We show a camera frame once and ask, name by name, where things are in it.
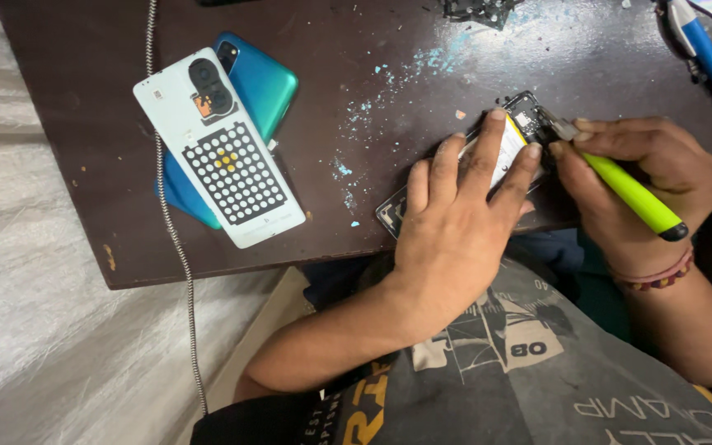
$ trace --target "dark brown table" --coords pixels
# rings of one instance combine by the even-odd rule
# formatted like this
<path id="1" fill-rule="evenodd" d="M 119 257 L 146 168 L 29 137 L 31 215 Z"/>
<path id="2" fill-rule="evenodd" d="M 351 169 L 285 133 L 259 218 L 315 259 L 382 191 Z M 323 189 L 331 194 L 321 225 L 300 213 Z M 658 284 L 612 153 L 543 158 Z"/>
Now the dark brown table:
<path id="1" fill-rule="evenodd" d="M 274 137 L 278 163 L 309 220 L 240 250 L 224 231 L 173 211 L 194 275 L 393 247 L 374 211 L 401 187 L 408 167 L 473 125 L 497 98 L 524 89 L 562 116 L 670 116 L 712 152 L 710 96 L 691 84 L 685 62 L 662 39 L 653 6 L 619 4 L 527 0 L 499 32 L 449 23 L 435 0 L 261 0 L 217 8 L 160 0 L 158 66 L 232 30 L 301 83 Z M 153 195 L 152 127 L 131 95 L 145 76 L 146 6 L 0 0 L 5 31 L 112 289 L 183 277 Z M 712 22 L 704 23 L 712 36 Z M 342 175 L 341 166 L 352 173 Z M 538 210 L 519 230 L 575 224 L 556 180 L 532 199 Z"/>

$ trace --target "yellow-green screwdriver handle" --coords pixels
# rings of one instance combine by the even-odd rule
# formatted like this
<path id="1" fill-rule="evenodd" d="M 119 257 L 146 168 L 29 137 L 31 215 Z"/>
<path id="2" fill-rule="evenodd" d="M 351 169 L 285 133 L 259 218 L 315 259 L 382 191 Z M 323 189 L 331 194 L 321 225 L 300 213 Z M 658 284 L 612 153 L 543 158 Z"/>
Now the yellow-green screwdriver handle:
<path id="1" fill-rule="evenodd" d="M 685 222 L 612 159 L 583 152 L 581 156 L 659 237 L 680 241 L 688 236 Z"/>

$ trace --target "graphic t-shirt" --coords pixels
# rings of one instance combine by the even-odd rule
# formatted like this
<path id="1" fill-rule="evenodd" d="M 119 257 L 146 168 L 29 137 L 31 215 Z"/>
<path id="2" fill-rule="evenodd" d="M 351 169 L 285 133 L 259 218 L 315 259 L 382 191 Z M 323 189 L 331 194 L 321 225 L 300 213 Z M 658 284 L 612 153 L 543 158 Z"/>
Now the graphic t-shirt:
<path id="1" fill-rule="evenodd" d="M 523 265 L 444 330 L 325 391 L 200 420 L 192 444 L 712 444 L 712 394 L 607 334 Z"/>

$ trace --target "blue pen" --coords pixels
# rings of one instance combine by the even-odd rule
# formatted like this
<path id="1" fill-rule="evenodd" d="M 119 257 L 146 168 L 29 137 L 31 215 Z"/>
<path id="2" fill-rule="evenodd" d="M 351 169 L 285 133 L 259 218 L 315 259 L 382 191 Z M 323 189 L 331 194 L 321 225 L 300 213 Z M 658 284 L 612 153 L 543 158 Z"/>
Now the blue pen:
<path id="1" fill-rule="evenodd" d="M 667 6 L 672 31 L 712 81 L 712 42 L 705 28 L 686 0 L 668 0 Z"/>

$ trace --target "red thread bracelet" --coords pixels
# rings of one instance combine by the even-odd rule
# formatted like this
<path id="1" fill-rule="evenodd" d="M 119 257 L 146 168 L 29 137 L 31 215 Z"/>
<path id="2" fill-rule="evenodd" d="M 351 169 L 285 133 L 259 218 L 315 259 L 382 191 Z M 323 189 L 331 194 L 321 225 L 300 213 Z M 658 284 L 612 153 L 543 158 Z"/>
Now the red thread bracelet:
<path id="1" fill-rule="evenodd" d="M 688 271 L 691 270 L 691 263 L 693 261 L 694 247 L 688 246 L 686 253 L 683 254 L 683 257 L 680 258 L 674 266 L 655 275 L 634 278 L 620 275 L 611 269 L 609 269 L 609 272 L 614 276 L 615 281 L 631 290 L 663 289 L 672 286 L 678 279 L 686 276 Z"/>

